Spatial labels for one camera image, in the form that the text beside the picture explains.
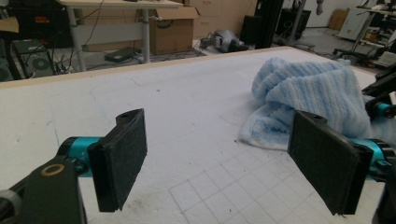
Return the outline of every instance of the floor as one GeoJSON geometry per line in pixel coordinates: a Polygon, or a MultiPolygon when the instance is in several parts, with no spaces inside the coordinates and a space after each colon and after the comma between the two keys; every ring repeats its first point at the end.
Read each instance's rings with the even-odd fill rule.
{"type": "MultiPolygon", "coordinates": [[[[305,29],[303,37],[300,40],[315,46],[310,49],[305,48],[304,46],[300,46],[300,47],[301,49],[307,50],[311,53],[315,53],[319,56],[336,60],[336,57],[332,55],[334,49],[352,49],[352,46],[354,44],[352,41],[338,38],[336,34],[338,34],[338,31],[330,30],[327,28],[307,28],[305,29]]],[[[218,51],[210,47],[204,50],[200,49],[199,41],[197,40],[193,42],[193,45],[195,51],[181,52],[181,53],[175,53],[169,55],[159,55],[159,56],[152,55],[151,61],[155,63],[161,61],[183,59],[187,57],[202,57],[210,54],[219,54],[218,51]]],[[[373,46],[358,45],[356,51],[364,54],[373,54],[376,49],[377,48],[373,46]]],[[[110,67],[139,64],[137,59],[127,60],[123,63],[110,63],[104,60],[104,56],[106,53],[108,52],[87,53],[86,62],[87,62],[88,70],[98,70],[98,69],[104,69],[110,67]]],[[[73,59],[72,64],[73,66],[77,66],[78,65],[77,60],[73,59]]],[[[364,69],[373,71],[375,73],[380,70],[377,67],[372,67],[371,64],[365,64],[364,66],[362,66],[361,64],[354,64],[354,65],[360,66],[364,69]]]]}
{"type": "MultiPolygon", "coordinates": [[[[300,38],[299,41],[303,41],[315,46],[313,48],[307,48],[305,46],[298,46],[298,47],[300,49],[317,54],[319,56],[336,60],[336,57],[332,55],[332,52],[335,48],[352,49],[352,46],[354,44],[352,41],[347,41],[338,38],[336,36],[337,33],[338,31],[330,30],[327,28],[307,28],[305,29],[303,36],[302,38],[300,38]]],[[[193,51],[180,52],[180,53],[174,53],[168,55],[151,55],[151,61],[153,63],[156,63],[156,62],[178,60],[178,59],[190,58],[190,57],[203,57],[210,54],[220,54],[220,52],[218,52],[217,50],[211,47],[207,49],[200,49],[199,40],[193,41],[193,46],[194,46],[193,51]]],[[[362,46],[362,45],[358,45],[356,49],[357,52],[361,52],[365,54],[367,53],[373,54],[375,50],[376,50],[375,47],[362,46]]],[[[91,70],[100,70],[111,67],[139,64],[138,58],[142,56],[136,54],[133,59],[129,59],[121,63],[112,63],[106,61],[104,59],[104,56],[107,53],[113,51],[84,52],[87,69],[91,71],[91,70]]],[[[79,70],[76,53],[71,49],[54,49],[53,52],[52,49],[50,49],[49,54],[53,55],[53,60],[59,65],[58,74],[75,73],[79,70]]],[[[362,68],[372,71],[374,73],[379,72],[379,69],[370,66],[370,64],[365,64],[362,68]]]]}

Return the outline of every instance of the crumpled towel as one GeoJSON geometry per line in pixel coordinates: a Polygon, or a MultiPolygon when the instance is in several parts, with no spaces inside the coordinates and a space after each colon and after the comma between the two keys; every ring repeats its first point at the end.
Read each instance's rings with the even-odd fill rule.
{"type": "Polygon", "coordinates": [[[262,107],[244,124],[242,142],[286,150],[294,110],[321,115],[346,137],[373,137],[358,81],[347,61],[288,63],[273,58],[255,77],[252,92],[262,107]]]}

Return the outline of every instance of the white table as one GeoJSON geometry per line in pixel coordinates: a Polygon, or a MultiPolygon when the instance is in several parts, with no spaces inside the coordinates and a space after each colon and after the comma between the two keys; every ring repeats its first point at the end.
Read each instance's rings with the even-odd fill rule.
{"type": "MultiPolygon", "coordinates": [[[[328,61],[277,48],[0,83],[0,189],[67,137],[103,136],[118,114],[145,108],[148,155],[122,212],[99,213],[92,180],[80,179],[90,223],[371,223],[382,184],[366,181],[355,216],[333,217],[287,152],[235,141],[271,57],[328,61]]],[[[362,87],[375,81],[355,72],[362,87]]]]}
{"type": "MultiPolygon", "coordinates": [[[[76,17],[74,14],[74,8],[132,8],[142,9],[142,37],[143,37],[143,63],[149,63],[149,9],[157,8],[177,8],[181,7],[182,4],[162,0],[159,2],[155,1],[138,1],[138,2],[126,2],[122,0],[56,0],[58,3],[67,6],[67,13],[70,20],[70,28],[73,36],[74,46],[76,48],[78,62],[80,65],[80,71],[86,71],[87,67],[84,62],[82,46],[80,40],[86,41],[91,35],[93,25],[77,26],[76,17]]],[[[132,24],[117,24],[117,25],[96,25],[95,30],[100,33],[101,36],[97,38],[101,39],[102,42],[115,42],[122,40],[131,40],[132,36],[124,35],[120,31],[134,32],[132,24]]]]}

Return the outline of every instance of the black equipment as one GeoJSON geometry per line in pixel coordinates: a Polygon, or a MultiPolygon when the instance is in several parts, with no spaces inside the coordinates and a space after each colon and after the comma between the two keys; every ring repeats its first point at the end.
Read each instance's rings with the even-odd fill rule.
{"type": "MultiPolygon", "coordinates": [[[[311,11],[303,10],[301,14],[301,18],[298,21],[297,30],[293,38],[300,39],[303,35],[303,31],[305,30],[306,24],[308,23],[309,16],[311,15],[311,11]]],[[[276,34],[289,37],[291,34],[291,28],[297,17],[297,10],[291,9],[282,9],[282,13],[280,14],[279,23],[276,27],[276,34]]]]}
{"type": "Polygon", "coordinates": [[[50,54],[36,39],[14,40],[12,45],[27,78],[48,77],[55,74],[50,54]]]}
{"type": "Polygon", "coordinates": [[[11,58],[6,41],[0,39],[0,82],[21,79],[18,69],[11,58]]]}
{"type": "Polygon", "coordinates": [[[18,39],[37,39],[52,49],[73,47],[66,7],[56,0],[10,0],[7,11],[18,20],[18,39]]]}
{"type": "Polygon", "coordinates": [[[230,30],[217,30],[214,34],[209,33],[207,38],[201,39],[201,49],[206,49],[209,46],[213,46],[222,53],[248,50],[248,46],[242,44],[230,30]]]}
{"type": "Polygon", "coordinates": [[[283,1],[258,0],[255,16],[262,17],[258,28],[256,49],[271,48],[283,1]]]}
{"type": "Polygon", "coordinates": [[[262,17],[260,16],[245,16],[244,24],[241,31],[241,41],[246,45],[255,45],[259,39],[257,30],[262,25],[262,17]]]}
{"type": "Polygon", "coordinates": [[[105,137],[66,139],[52,160],[0,191],[0,222],[88,223],[78,176],[89,173],[99,210],[121,210],[147,155],[144,110],[118,115],[116,122],[105,137]]]}
{"type": "Polygon", "coordinates": [[[288,152],[332,214],[355,214],[367,175],[386,182],[374,224],[396,223],[396,154],[380,140],[349,140],[321,116],[296,111],[288,152]]]}
{"type": "Polygon", "coordinates": [[[375,83],[362,90],[364,95],[374,97],[365,105],[367,114],[371,119],[377,116],[392,119],[396,116],[396,105],[392,104],[389,94],[396,91],[396,64],[376,74],[375,79],[375,83]]]}

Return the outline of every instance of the laboratory floor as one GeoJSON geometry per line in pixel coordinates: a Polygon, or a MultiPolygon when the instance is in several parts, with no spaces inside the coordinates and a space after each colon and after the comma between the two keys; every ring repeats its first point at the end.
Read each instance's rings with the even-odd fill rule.
{"type": "MultiPolygon", "coordinates": [[[[352,49],[353,41],[348,41],[345,39],[338,38],[336,36],[338,31],[327,29],[327,28],[306,28],[302,38],[300,41],[315,45],[313,48],[307,48],[305,46],[298,46],[299,49],[306,50],[310,53],[314,53],[332,60],[336,60],[336,57],[332,55],[334,49],[352,49]]],[[[170,60],[178,60],[184,58],[191,58],[191,57],[203,57],[206,55],[211,54],[220,54],[220,52],[216,51],[215,49],[209,47],[208,49],[200,49],[199,48],[199,40],[193,41],[194,50],[187,51],[187,52],[180,52],[174,54],[167,54],[167,55],[151,55],[151,62],[163,62],[163,61],[170,61],[170,60]]],[[[356,51],[364,54],[373,54],[377,48],[373,46],[363,46],[358,45],[356,51]]],[[[104,56],[112,51],[106,52],[85,52],[85,61],[87,64],[87,68],[89,71],[91,70],[100,70],[106,69],[111,67],[119,67],[119,66],[128,66],[139,64],[137,60],[140,55],[136,55],[135,58],[126,60],[122,63],[112,63],[105,61],[104,56]]],[[[70,61],[71,49],[56,49],[54,51],[54,61],[59,62],[61,58],[63,58],[64,66],[68,66],[71,62],[73,68],[77,68],[78,70],[78,60],[77,56],[73,56],[72,60],[70,61]]],[[[378,67],[372,67],[369,64],[361,65],[355,64],[354,58],[348,58],[352,61],[352,63],[356,66],[359,66],[365,70],[372,71],[377,73],[380,71],[378,67]]]]}

